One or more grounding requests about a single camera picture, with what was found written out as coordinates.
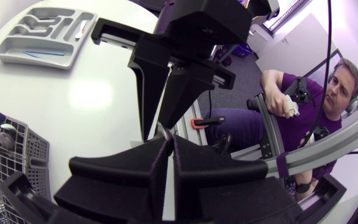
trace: purple cable tie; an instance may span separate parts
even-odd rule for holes
[[[287,168],[287,160],[285,159],[285,156],[287,154],[288,154],[287,152],[283,152],[276,158],[279,177],[288,177],[289,176],[288,168]]]

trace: purple shirt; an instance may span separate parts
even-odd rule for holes
[[[296,76],[284,73],[281,91],[284,92],[295,80]],[[310,92],[311,97],[309,103],[300,103],[298,111],[299,116],[286,119],[283,117],[277,117],[277,124],[280,129],[280,134],[283,140],[284,149],[286,152],[294,151],[300,145],[301,139],[304,139],[306,133],[310,131],[313,125],[314,119],[318,114],[319,106],[321,103],[321,97],[323,94],[323,87],[317,84],[315,81],[306,78],[307,89]],[[326,127],[330,133],[333,133],[342,127],[341,120],[331,121],[329,120],[324,111],[321,113],[320,126]],[[329,174],[333,167],[334,162],[327,166],[326,170],[313,174],[313,177],[319,179],[324,174]]]

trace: cutlery tray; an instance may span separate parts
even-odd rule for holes
[[[97,15],[76,9],[36,7],[0,44],[0,60],[69,69]],[[80,38],[80,26],[86,21]]]

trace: dishwasher basket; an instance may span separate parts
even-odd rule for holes
[[[0,184],[16,171],[21,171],[39,195],[51,200],[48,171],[49,142],[18,120],[6,117],[3,123],[13,125],[16,130],[0,128],[0,133],[6,133],[14,140],[10,149],[3,148],[0,143]],[[1,189],[0,222],[25,223]]]

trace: orange clip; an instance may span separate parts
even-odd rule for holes
[[[205,125],[202,125],[202,126],[197,126],[194,122],[195,121],[202,121],[202,120],[204,120],[203,118],[193,118],[193,119],[191,119],[191,127],[193,128],[193,129],[203,129],[203,128],[205,128],[206,126]]]

